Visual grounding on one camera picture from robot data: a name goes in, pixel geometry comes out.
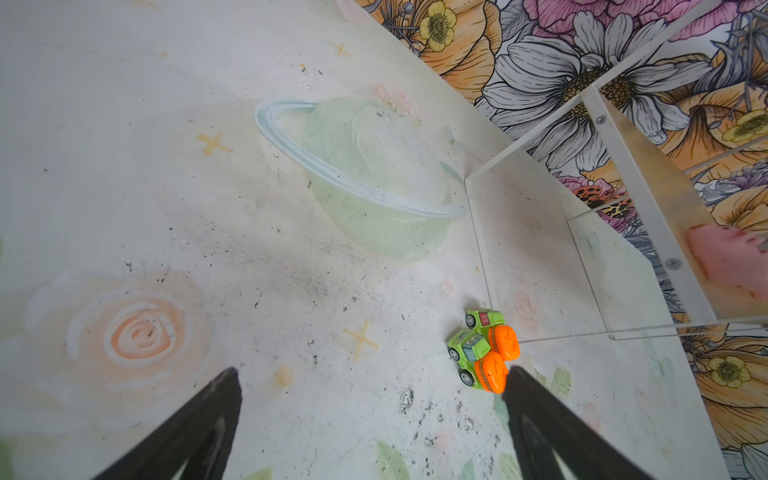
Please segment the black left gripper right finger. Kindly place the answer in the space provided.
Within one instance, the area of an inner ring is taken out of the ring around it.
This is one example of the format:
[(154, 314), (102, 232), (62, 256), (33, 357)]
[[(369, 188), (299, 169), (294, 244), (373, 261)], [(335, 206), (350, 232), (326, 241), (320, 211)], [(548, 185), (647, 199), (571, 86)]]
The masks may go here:
[(648, 479), (525, 369), (510, 368), (502, 400), (524, 479)]

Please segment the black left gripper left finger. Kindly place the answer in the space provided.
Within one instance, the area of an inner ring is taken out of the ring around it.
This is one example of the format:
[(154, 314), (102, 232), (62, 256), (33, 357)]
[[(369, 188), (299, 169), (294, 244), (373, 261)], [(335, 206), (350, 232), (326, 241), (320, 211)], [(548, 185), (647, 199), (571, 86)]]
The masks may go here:
[(221, 479), (242, 405), (238, 370), (229, 367), (98, 479)]

